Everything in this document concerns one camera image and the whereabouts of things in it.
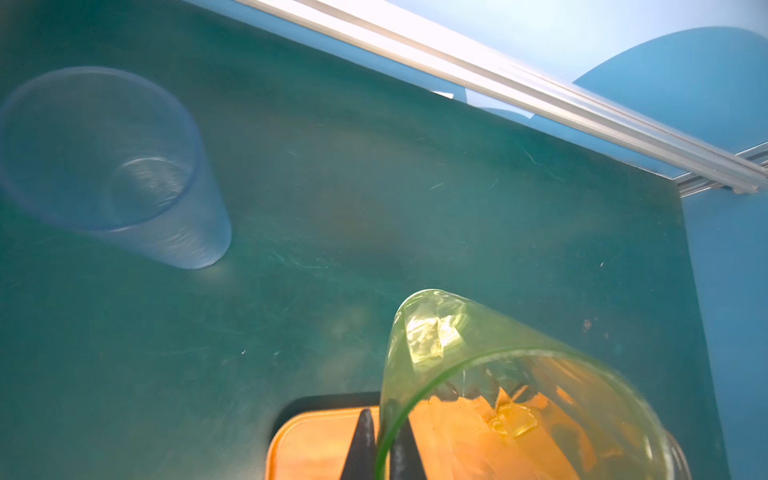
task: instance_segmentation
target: blue cup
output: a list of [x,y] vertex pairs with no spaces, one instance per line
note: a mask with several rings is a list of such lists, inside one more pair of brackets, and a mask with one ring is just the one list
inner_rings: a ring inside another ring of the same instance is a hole
[[65,68],[16,88],[0,108],[0,185],[48,224],[184,269],[232,239],[190,113],[125,71]]

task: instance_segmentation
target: green surface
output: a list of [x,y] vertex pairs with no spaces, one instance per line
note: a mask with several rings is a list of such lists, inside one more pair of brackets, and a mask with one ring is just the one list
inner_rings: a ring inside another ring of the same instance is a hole
[[2,480],[259,478],[289,402],[380,388],[426,287],[618,369],[728,477],[670,181],[183,3],[0,5],[0,97],[73,65],[160,84],[234,235],[176,270],[0,197]]

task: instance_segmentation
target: green cup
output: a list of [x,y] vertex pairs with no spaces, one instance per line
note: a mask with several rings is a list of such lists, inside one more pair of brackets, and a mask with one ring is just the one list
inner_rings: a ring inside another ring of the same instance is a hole
[[442,290],[397,311],[376,477],[411,415],[428,478],[672,480],[682,452],[613,369]]

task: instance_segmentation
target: yellow-green plastic cup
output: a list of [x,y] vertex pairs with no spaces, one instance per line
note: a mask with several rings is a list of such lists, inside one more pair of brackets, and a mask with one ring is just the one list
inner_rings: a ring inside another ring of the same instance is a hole
[[430,480],[686,476],[654,410],[613,369],[442,290],[398,309],[380,407],[380,480],[409,415]]

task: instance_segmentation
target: blue curved shape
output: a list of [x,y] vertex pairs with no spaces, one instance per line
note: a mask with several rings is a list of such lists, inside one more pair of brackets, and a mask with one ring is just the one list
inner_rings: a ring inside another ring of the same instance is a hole
[[574,83],[732,153],[768,141],[768,39],[751,31],[665,35]]

